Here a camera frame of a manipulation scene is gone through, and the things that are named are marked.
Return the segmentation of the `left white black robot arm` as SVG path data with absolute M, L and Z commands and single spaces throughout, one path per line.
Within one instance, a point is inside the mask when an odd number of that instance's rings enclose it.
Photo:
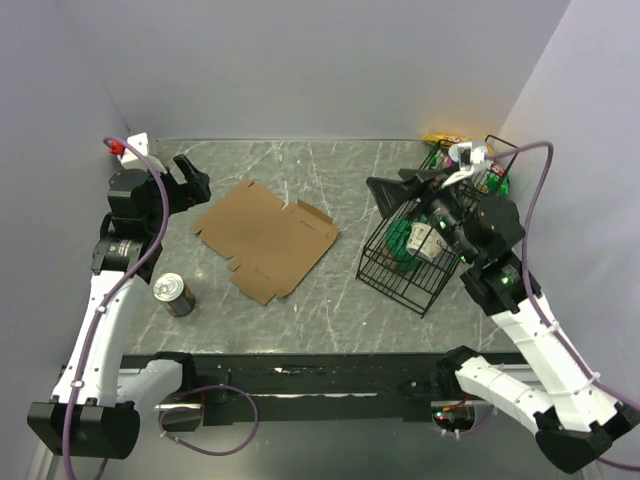
M 193 357 L 159 352 L 138 372 L 120 372 L 125 343 L 162 251 L 167 218 L 210 200 L 209 176 L 184 155 L 184 175 L 146 170 L 114 174 L 109 212 L 92 252 L 90 294 L 73 353 L 45 402 L 31 404 L 27 424 L 56 456 L 125 459 L 141 419 L 167 397 L 185 402 L 198 389 Z

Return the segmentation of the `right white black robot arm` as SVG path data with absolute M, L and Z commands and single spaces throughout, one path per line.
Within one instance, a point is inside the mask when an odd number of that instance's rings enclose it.
M 514 245 L 526 230 L 505 197 L 465 208 L 449 170 L 405 170 L 402 179 L 370 177 L 366 184 L 383 218 L 416 201 L 417 216 L 469 264 L 461 276 L 469 296 L 511 339 L 542 387 L 534 389 L 458 347 L 439 361 L 437 386 L 446 397 L 482 398 L 517 420 L 559 470 L 576 473 L 601 459 L 639 423 L 639 408 L 607 389 L 577 353 L 522 255 Z

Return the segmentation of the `brown cardboard box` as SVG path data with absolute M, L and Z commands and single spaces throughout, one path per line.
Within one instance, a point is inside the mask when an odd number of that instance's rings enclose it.
M 298 200 L 286 204 L 252 179 L 236 185 L 193 227 L 229 261 L 231 282 L 262 305 L 291 294 L 339 234 L 333 219 Z

